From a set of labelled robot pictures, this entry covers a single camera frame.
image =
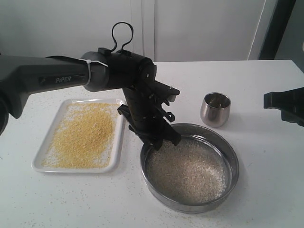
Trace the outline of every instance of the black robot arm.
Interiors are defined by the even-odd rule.
[[[87,52],[81,59],[62,56],[47,58],[0,56],[0,133],[8,113],[21,116],[29,95],[83,85],[88,91],[122,88],[127,106],[118,108],[130,130],[144,143],[159,149],[163,140],[177,145],[180,135],[164,120],[174,115],[163,110],[180,92],[155,81],[156,65],[138,54],[106,48]]]

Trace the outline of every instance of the stainless steel cup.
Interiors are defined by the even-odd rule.
[[[220,127],[229,118],[231,100],[221,93],[210,93],[204,98],[200,109],[202,121],[210,127]]]

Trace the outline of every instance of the stainless steel bowl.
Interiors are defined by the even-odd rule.
[[[192,140],[196,140],[200,143],[203,143],[209,146],[214,151],[214,153],[218,153],[221,156],[227,169],[227,174],[226,174],[227,187],[220,197],[205,203],[186,205],[170,199],[169,197],[160,193],[160,191],[156,189],[149,181],[146,172],[146,164],[147,164],[148,155],[153,151],[153,148],[149,145],[144,145],[142,147],[140,160],[141,160],[142,173],[144,176],[144,180],[148,186],[148,189],[161,203],[179,212],[196,214],[196,213],[203,213],[215,209],[228,197],[228,195],[234,189],[238,181],[239,163],[234,150],[224,138],[222,138],[214,131],[211,131],[205,127],[190,124],[190,123],[182,123],[182,124],[177,123],[177,124],[173,124],[172,127],[182,135],[182,138],[190,138]]]

